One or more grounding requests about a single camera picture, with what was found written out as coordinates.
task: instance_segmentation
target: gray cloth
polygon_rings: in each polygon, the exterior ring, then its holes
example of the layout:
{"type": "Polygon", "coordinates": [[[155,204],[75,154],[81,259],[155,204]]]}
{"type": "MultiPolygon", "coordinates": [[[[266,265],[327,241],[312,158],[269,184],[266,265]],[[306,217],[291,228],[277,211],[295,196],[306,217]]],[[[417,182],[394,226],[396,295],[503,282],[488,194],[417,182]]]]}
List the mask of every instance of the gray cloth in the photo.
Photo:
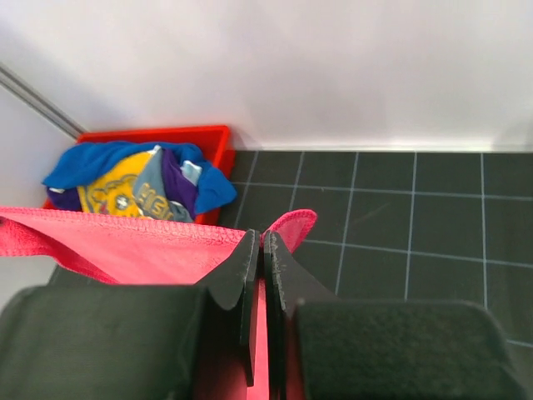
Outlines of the gray cloth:
{"type": "Polygon", "coordinates": [[[163,152],[160,147],[154,150],[155,154],[139,174],[133,187],[135,203],[144,217],[192,223],[191,215],[185,207],[166,198],[161,173],[163,152]]]}

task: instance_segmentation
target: pile of clothes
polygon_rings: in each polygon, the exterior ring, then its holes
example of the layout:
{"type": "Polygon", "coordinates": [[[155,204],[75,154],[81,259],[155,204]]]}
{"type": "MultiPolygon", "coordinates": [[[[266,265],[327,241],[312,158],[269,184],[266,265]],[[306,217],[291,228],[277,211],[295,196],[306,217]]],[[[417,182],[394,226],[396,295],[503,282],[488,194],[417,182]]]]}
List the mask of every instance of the pile of clothes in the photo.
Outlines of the pile of clothes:
{"type": "Polygon", "coordinates": [[[193,144],[81,143],[42,184],[55,208],[191,223],[237,192],[193,144]]]}

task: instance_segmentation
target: black tile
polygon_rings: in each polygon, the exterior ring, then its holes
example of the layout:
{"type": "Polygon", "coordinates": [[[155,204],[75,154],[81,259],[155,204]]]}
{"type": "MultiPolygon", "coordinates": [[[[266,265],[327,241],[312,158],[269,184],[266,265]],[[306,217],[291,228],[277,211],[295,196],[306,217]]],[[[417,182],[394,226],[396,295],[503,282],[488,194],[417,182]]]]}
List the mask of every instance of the black tile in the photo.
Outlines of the black tile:
{"type": "Polygon", "coordinates": [[[349,197],[348,191],[298,188],[294,209],[310,208],[318,215],[308,238],[342,242],[349,197]]]}
{"type": "Polygon", "coordinates": [[[301,152],[259,152],[252,182],[294,185],[301,152]]]}
{"type": "Polygon", "coordinates": [[[483,304],[483,263],[412,255],[410,300],[466,300],[483,304]]]}
{"type": "Polygon", "coordinates": [[[361,152],[357,160],[356,188],[412,190],[412,152],[361,152]]]}
{"type": "Polygon", "coordinates": [[[533,268],[488,264],[488,304],[509,339],[533,343],[533,268]]]}
{"type": "Polygon", "coordinates": [[[403,298],[407,255],[346,247],[342,262],[341,298],[403,298]]]}
{"type": "Polygon", "coordinates": [[[417,192],[481,193],[481,160],[479,154],[417,155],[417,192]]]}
{"type": "Polygon", "coordinates": [[[256,152],[237,152],[232,169],[232,182],[246,182],[248,180],[255,156],[256,152]]]}
{"type": "Polygon", "coordinates": [[[486,199],[487,257],[533,263],[533,202],[486,199]]]}
{"type": "Polygon", "coordinates": [[[298,261],[322,285],[335,292],[341,246],[304,242],[294,253],[298,261]]]}
{"type": "Polygon", "coordinates": [[[533,154],[485,154],[485,194],[533,197],[533,154]]]}
{"type": "Polygon", "coordinates": [[[92,281],[91,278],[68,271],[65,268],[57,266],[48,285],[51,286],[87,286],[87,282],[92,281]]]}
{"type": "Polygon", "coordinates": [[[511,360],[518,372],[518,379],[528,393],[528,398],[533,398],[533,347],[508,346],[511,353],[511,360]]]}
{"type": "Polygon", "coordinates": [[[481,200],[416,196],[412,250],[483,257],[481,200]]]}
{"type": "Polygon", "coordinates": [[[244,193],[246,186],[244,184],[234,184],[233,186],[235,190],[237,190],[237,198],[221,208],[217,222],[219,227],[235,227],[235,221],[237,220],[237,214],[239,213],[239,207],[241,206],[242,194],[244,193]]]}
{"type": "Polygon", "coordinates": [[[298,184],[349,188],[355,161],[354,152],[306,152],[298,184]]]}
{"type": "Polygon", "coordinates": [[[264,231],[289,210],[292,189],[289,187],[250,186],[244,199],[238,229],[264,231]]]}
{"type": "Polygon", "coordinates": [[[346,242],[407,250],[411,195],[355,192],[346,242]]]}

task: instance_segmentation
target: blue cloth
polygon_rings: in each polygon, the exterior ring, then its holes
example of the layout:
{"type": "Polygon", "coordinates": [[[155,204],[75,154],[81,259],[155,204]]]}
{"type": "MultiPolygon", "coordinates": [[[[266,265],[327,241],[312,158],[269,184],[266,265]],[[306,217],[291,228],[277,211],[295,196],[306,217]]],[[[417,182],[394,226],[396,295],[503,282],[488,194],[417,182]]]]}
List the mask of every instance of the blue cloth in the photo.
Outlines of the blue cloth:
{"type": "Polygon", "coordinates": [[[52,173],[44,178],[42,184],[49,188],[70,189],[94,182],[108,173],[122,159],[139,152],[152,150],[156,145],[172,150],[180,165],[185,160],[202,167],[198,181],[198,197],[195,202],[197,214],[206,213],[214,208],[235,200],[237,192],[218,168],[214,168],[202,154],[202,150],[190,143],[175,144],[167,142],[107,142],[80,143],[69,148],[60,158],[52,173]]]}

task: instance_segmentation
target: purple cloth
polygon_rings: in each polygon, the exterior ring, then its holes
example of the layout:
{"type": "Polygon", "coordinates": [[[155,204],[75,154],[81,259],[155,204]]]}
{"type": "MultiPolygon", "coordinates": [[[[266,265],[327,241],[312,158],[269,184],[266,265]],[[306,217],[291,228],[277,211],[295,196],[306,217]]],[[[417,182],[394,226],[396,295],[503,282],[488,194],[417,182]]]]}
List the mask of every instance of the purple cloth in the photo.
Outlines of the purple cloth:
{"type": "MultiPolygon", "coordinates": [[[[172,150],[162,149],[162,179],[165,195],[171,202],[178,202],[187,209],[191,218],[197,217],[194,211],[194,203],[197,200],[198,189],[182,175],[180,165],[172,150]]],[[[77,189],[67,189],[63,193],[57,193],[47,187],[50,202],[55,208],[68,211],[82,211],[82,204],[77,194],[77,189]]]]}
{"type": "Polygon", "coordinates": [[[67,189],[63,193],[58,193],[50,190],[47,187],[47,195],[50,199],[50,203],[55,208],[68,211],[82,211],[82,204],[80,203],[80,197],[77,195],[77,189],[67,189]]]}
{"type": "Polygon", "coordinates": [[[192,219],[196,218],[194,202],[197,200],[198,188],[183,177],[180,164],[171,150],[163,148],[161,170],[167,199],[180,203],[192,219]]]}

